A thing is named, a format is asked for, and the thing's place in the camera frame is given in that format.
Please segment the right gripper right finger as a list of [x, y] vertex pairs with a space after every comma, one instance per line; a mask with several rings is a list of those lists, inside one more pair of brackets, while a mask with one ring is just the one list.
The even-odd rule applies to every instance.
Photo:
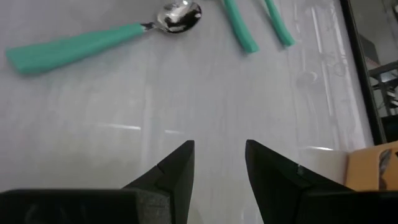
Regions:
[[397, 191], [355, 191], [255, 140], [245, 149], [264, 223], [397, 223]]

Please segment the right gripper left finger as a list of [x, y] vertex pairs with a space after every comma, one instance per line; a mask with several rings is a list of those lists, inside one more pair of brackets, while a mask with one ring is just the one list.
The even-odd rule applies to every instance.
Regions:
[[189, 140], [121, 189], [1, 192], [1, 223], [183, 224], [194, 167], [195, 143]]

